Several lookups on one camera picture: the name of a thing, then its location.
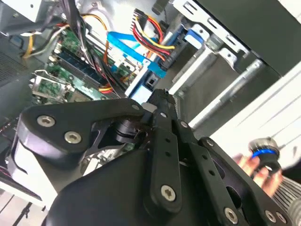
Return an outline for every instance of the black metal bracket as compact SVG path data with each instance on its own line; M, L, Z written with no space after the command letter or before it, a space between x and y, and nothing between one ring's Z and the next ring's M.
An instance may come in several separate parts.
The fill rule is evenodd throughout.
M155 90L148 102L157 107L153 113L131 99L33 107L22 113L17 136L28 150L47 160L54 169L65 165L76 167L85 155L128 142L135 143L135 150L68 185L62 194L72 194L64 191L76 191L83 182L89 186L82 192L91 191L98 196L102 196L102 192L111 194L111 187L103 188L106 182L118 191L117 194L123 193L122 186L135 186L127 187L127 192L135 200L122 195L116 199L115 193L111 194L112 198L115 202L126 200L135 208L141 199L143 211L148 213L146 218L151 216L157 225L172 222L178 216L197 218L196 208L202 210L210 225L271 225L266 216L267 210L274 216L279 212L289 219L214 141L208 137L199 141L194 138L188 124L177 118L171 95L164 90ZM51 116L55 124L52 127L41 126L37 123L41 115ZM67 131L79 133L81 142L66 142L64 134ZM143 182L128 185L122 182L122 178L111 178L108 170L115 170L116 165L130 170ZM129 169L132 166L140 170ZM114 175L119 177L122 173L114 172ZM98 174L103 179L102 192L94 187L97 183L95 175ZM132 193L132 189L137 189L138 193ZM84 202L95 204L87 199ZM54 204L56 208L61 205L59 201ZM141 225L134 219L131 218L135 222L131 225ZM279 220L273 225L283 223Z

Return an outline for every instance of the human hand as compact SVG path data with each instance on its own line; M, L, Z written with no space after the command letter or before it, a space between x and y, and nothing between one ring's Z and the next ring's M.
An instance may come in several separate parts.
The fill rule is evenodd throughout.
M252 158L252 156L242 156L238 161L238 165L248 176L253 174L254 170L259 166L259 163L259 157ZM261 187L269 197L272 197L282 182L282 171L279 170L269 177L269 170L266 167L263 167L254 176L253 181Z

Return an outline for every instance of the black wire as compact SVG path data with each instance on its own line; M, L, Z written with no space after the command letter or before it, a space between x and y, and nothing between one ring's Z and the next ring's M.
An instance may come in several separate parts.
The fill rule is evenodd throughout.
M59 14L59 12L61 12L62 9L60 8L60 3L56 3L51 10L48 12L48 15L40 29L40 32L45 31L46 27L50 24L50 22L52 21L52 19L55 17L55 15Z
M8 204L10 203L10 201L13 199L13 197L14 197L15 195L13 194L12 196L11 196L11 198L9 199L9 201L3 206L3 208L0 210L0 214L3 212L3 210L8 206Z
M49 34L47 40L46 40L40 47L38 47L38 48L36 48L35 50L33 50L33 51L31 52L31 54L43 50L43 49L48 45L48 43L50 42L52 35L53 35L55 32L57 32L58 30L59 30L59 28L53 29L53 30L51 31L51 33Z
M94 50L90 51L92 54L92 58L95 64L95 70L97 71L98 75L101 76L100 71L98 69L97 66L99 66L104 74L104 77L106 78L107 82L109 83L109 85L112 87L113 91L115 92L115 94L120 98L120 96L125 97L125 94L120 92L118 87L115 85L114 82L111 82L111 78L108 76L108 74L110 74L110 70L108 71L106 69L106 64L102 61L102 59L100 59L98 57L98 55L95 53Z
M60 0L63 11L66 15L67 22L70 26L70 29L77 35L82 51L84 51L85 57L87 61L91 64L93 68L95 68L97 74L102 77L101 72L99 71L98 66L101 68L102 73L104 74L106 80L111 85L113 91L116 95L120 97L126 97L124 94L124 87L120 83L118 79L114 78L110 68L92 49L92 47L88 44L86 39L86 24L83 18L81 17L78 9L75 6L74 0Z

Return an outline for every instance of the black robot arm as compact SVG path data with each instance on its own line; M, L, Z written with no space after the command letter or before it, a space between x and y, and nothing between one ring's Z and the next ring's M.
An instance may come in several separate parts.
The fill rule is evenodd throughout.
M134 150L84 177L76 173L85 156L125 143ZM25 152L30 167L18 160ZM195 139L163 90L143 107L118 99L25 110L9 170L18 180L17 172L30 177L34 166L57 191L49 226L292 225L213 140Z

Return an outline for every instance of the black connector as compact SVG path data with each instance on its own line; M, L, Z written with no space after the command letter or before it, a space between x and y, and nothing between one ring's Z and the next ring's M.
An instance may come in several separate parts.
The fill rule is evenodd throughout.
M133 28L134 24L135 24L135 19L136 17L138 17L138 22L142 28L142 30L144 30L147 19L149 18L145 13L143 13L141 10L135 8L134 10L134 14L133 14L133 21L132 21L132 26L131 28Z
M166 60L161 63L161 68L163 70L167 70L170 68L173 63L177 60L178 56L183 52L183 50L187 47L188 42L184 39L180 39L178 43L175 45L175 49L166 57Z

